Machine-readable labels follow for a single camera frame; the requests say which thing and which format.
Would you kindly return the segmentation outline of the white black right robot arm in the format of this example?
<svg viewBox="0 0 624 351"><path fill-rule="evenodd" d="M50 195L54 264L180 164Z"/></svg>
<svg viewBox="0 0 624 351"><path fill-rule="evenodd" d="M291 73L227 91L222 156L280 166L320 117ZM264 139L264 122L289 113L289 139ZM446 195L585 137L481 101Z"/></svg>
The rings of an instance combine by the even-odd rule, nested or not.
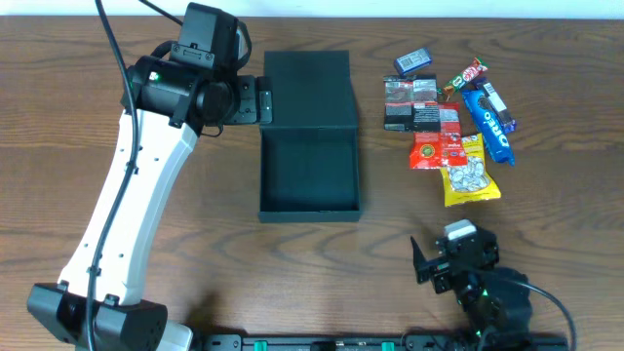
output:
<svg viewBox="0 0 624 351"><path fill-rule="evenodd" d="M435 293L452 292L471 327L477 332L493 329L501 338L518 338L528 332L532 315L527 276L499 267L495 234L482 227L437 241L440 256L428 260L414 239L413 266L419 284L430 282Z"/></svg>

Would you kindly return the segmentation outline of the blue Oreo cookie pack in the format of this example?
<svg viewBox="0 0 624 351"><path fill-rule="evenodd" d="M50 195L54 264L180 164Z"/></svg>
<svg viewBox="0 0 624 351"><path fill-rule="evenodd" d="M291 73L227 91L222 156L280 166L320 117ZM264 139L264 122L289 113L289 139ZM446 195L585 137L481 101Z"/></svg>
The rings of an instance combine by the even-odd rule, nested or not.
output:
<svg viewBox="0 0 624 351"><path fill-rule="evenodd" d="M487 152L496 163L515 165L515 155L496 113L481 90L462 91L464 103L477 130L483 135Z"/></svg>

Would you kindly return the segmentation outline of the black snack packet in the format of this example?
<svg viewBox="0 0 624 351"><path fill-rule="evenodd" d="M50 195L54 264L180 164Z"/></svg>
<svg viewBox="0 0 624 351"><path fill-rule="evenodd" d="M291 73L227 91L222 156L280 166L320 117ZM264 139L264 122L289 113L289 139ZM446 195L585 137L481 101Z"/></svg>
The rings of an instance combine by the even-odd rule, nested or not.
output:
<svg viewBox="0 0 624 351"><path fill-rule="evenodd" d="M386 131L438 133L441 130L435 74L388 75L383 82Z"/></svg>

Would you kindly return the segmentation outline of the dark green gift box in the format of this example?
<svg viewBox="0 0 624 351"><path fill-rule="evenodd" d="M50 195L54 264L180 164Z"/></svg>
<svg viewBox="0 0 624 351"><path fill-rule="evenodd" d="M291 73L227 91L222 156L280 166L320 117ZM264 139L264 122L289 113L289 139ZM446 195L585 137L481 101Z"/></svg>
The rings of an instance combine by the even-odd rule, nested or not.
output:
<svg viewBox="0 0 624 351"><path fill-rule="evenodd" d="M264 73L273 120L260 128L259 220L358 221L359 116L348 52L268 52Z"/></svg>

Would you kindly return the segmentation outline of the dark blue wafer bar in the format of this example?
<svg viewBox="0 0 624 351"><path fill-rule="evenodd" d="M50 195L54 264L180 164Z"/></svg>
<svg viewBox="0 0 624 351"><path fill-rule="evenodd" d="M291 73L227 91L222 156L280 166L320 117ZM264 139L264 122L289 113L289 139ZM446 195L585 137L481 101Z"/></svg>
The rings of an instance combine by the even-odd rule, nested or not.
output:
<svg viewBox="0 0 624 351"><path fill-rule="evenodd" d="M498 122L501 124L503 132L510 134L516 131L517 122L509 112L503 99L500 97L497 90L493 87L487 77L477 78L473 85L483 91L492 106Z"/></svg>

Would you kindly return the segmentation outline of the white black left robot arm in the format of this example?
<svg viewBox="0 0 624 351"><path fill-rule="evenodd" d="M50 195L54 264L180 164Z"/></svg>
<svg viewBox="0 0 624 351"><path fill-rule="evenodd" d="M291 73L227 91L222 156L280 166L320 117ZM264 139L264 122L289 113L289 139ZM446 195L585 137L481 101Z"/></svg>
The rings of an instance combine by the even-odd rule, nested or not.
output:
<svg viewBox="0 0 624 351"><path fill-rule="evenodd" d="M112 163L88 227L53 283L38 283L28 312L78 350L190 350L194 330L144 298L155 233L176 178L207 127L272 119L266 77L145 56L128 70Z"/></svg>

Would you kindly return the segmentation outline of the red green chocolate bar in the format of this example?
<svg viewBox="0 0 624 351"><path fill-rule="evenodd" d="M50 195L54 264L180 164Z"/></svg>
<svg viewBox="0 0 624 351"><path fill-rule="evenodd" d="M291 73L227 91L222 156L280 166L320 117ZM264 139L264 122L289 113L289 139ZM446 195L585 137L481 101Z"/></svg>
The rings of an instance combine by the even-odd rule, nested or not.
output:
<svg viewBox="0 0 624 351"><path fill-rule="evenodd" d="M489 70L489 65L481 58L474 57L472 62L464 68L460 73L449 79L441 88L441 94L446 100L456 92L464 88L468 83L472 82L482 73Z"/></svg>

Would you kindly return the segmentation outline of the yellow Hacks candy bag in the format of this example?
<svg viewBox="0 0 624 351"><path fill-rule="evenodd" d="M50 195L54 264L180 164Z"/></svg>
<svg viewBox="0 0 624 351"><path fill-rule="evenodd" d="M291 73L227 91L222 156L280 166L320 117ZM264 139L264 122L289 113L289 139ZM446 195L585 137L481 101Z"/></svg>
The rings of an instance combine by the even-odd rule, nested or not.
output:
<svg viewBox="0 0 624 351"><path fill-rule="evenodd" d="M441 168L445 206L499 199L501 191L486 169L483 135L465 136L462 145L467 164Z"/></svg>

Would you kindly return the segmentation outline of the red snack bag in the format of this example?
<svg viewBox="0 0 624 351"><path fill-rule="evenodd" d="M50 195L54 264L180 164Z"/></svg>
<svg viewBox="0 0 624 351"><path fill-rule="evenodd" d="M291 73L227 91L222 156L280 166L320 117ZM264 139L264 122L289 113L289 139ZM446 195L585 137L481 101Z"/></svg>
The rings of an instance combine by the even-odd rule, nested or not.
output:
<svg viewBox="0 0 624 351"><path fill-rule="evenodd" d="M459 103L443 102L438 108L441 130L413 134L414 144L409 155L409 167L413 170L459 167L468 163L461 141Z"/></svg>

